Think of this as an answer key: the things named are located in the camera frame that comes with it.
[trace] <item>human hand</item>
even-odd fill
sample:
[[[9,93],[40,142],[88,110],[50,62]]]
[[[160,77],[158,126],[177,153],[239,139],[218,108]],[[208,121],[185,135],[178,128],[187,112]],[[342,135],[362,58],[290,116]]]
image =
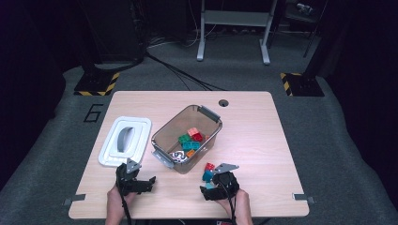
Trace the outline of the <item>human hand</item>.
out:
[[[132,200],[137,195],[137,193],[129,193],[124,196],[127,206],[130,206]],[[118,225],[125,216],[124,208],[122,205],[122,199],[120,198],[119,190],[117,186],[112,187],[108,191],[108,202],[106,203],[106,225]]]
[[[234,204],[235,198],[237,199],[235,205],[235,218],[237,225],[253,225],[252,212],[250,208],[249,194],[243,189],[237,191],[237,195],[231,199]],[[227,199],[217,200],[216,203],[220,204],[230,218],[232,218],[231,206]]]

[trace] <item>wooden table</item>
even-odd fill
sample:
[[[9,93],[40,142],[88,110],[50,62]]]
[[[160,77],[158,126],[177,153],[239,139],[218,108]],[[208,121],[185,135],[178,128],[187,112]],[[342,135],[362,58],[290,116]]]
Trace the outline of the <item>wooden table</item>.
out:
[[[228,106],[219,101],[225,99]],[[207,162],[236,164],[233,173],[251,197],[254,218],[304,217],[306,201],[296,201],[292,193],[303,193],[301,183],[272,96],[268,92],[205,91],[124,91],[116,92],[87,162],[73,202],[71,218],[105,218],[106,193],[115,183],[115,168],[104,167],[98,157],[114,120],[119,116],[146,117],[152,121],[150,137],[173,116],[191,104],[204,105],[222,120],[213,148],[187,174],[162,165],[146,146],[137,178],[156,175],[152,192],[138,196],[130,208],[132,218],[227,218],[224,210],[205,201],[199,186]]]

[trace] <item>toy block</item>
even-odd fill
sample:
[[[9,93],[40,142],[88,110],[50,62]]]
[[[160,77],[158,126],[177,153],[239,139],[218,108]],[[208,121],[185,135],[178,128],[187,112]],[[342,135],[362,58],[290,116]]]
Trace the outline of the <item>toy block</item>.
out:
[[[203,140],[203,136],[200,133],[195,133],[191,136],[191,138],[196,142],[201,142]]]
[[[213,178],[213,172],[205,171],[205,173],[203,173],[203,176],[202,176],[203,181],[206,181],[207,183],[209,183],[211,181],[211,178]]]
[[[213,189],[214,186],[213,186],[212,184],[210,184],[209,182],[206,182],[205,188],[207,188],[207,189]]]
[[[188,130],[188,134],[192,137],[194,134],[199,133],[198,129],[196,127],[192,127]]]
[[[188,152],[192,149],[192,144],[191,142],[184,142],[182,143],[182,150],[184,150],[184,152]]]
[[[190,135],[184,134],[178,138],[178,141],[182,144],[184,142],[190,142],[190,141],[192,141],[192,139],[191,139]]]
[[[200,147],[200,143],[199,142],[184,142],[182,143],[182,150],[184,150],[184,152],[188,152],[190,150],[198,150]]]
[[[214,166],[214,164],[211,164],[208,162],[208,163],[206,163],[205,171],[213,171],[214,168],[216,168],[216,166]]]
[[[191,142],[191,149],[196,151],[199,148],[200,148],[200,143],[199,142]]]
[[[191,156],[193,156],[193,154],[195,154],[194,150],[190,150],[189,152],[186,153],[187,157],[190,158]]]

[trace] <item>basket handle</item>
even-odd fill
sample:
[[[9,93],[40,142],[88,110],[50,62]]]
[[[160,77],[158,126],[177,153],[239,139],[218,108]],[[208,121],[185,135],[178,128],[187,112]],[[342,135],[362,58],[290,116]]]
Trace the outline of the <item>basket handle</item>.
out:
[[[218,123],[220,120],[220,116],[217,115],[215,112],[207,108],[206,106],[201,106],[198,108],[198,112],[202,113],[203,115],[210,118],[212,121]]]
[[[157,158],[161,163],[163,163],[166,167],[173,169],[174,163],[168,157],[166,157],[163,152],[155,146],[155,151],[152,152],[152,155]]]

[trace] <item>hole in table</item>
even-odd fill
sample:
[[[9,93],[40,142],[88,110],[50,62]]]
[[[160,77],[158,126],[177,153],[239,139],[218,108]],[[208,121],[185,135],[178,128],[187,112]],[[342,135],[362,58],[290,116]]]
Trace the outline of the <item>hole in table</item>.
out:
[[[221,99],[219,101],[219,105],[222,106],[222,107],[227,107],[228,104],[229,104],[229,102],[227,100],[225,100],[225,99]]]

